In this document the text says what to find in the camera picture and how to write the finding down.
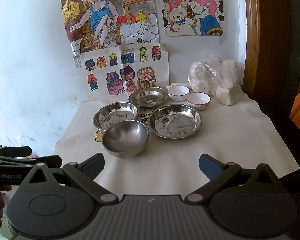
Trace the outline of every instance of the clear plastic bag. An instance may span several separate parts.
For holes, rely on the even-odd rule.
[[[188,82],[194,92],[202,92],[224,105],[233,105],[237,98],[238,75],[235,61],[229,58],[220,62],[217,56],[210,56],[202,62],[192,63]]]

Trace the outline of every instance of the stainless steel plate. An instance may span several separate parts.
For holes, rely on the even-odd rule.
[[[158,87],[142,88],[129,96],[129,102],[138,107],[151,107],[162,104],[168,98],[166,90]]]
[[[202,117],[185,105],[163,106],[149,116],[148,127],[156,135],[167,139],[183,139],[193,135],[202,125]]]
[[[146,147],[148,136],[148,128],[143,123],[127,120],[107,129],[102,137],[102,145],[117,158],[133,157]]]
[[[101,108],[93,117],[93,124],[100,130],[106,130],[111,125],[124,120],[135,120],[138,108],[129,102],[117,102]]]

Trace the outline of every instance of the pink house drawing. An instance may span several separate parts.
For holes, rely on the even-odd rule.
[[[116,71],[107,74],[107,89],[111,96],[116,96],[124,92],[123,81]]]

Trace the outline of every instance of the white ceramic bowl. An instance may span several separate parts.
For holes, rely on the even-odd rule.
[[[189,106],[197,110],[206,109],[210,105],[210,97],[201,92],[194,92],[187,96],[187,102]]]
[[[168,89],[169,97],[178,102],[186,100],[189,92],[190,89],[184,86],[173,86]]]

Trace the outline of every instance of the wall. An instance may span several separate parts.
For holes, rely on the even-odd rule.
[[[224,1],[228,25],[222,37],[165,37],[158,15],[171,82],[186,82],[193,61],[216,53],[238,61],[242,83],[245,0]],[[53,154],[78,104],[89,100],[80,71],[59,0],[0,0],[0,144],[30,145],[38,155]]]

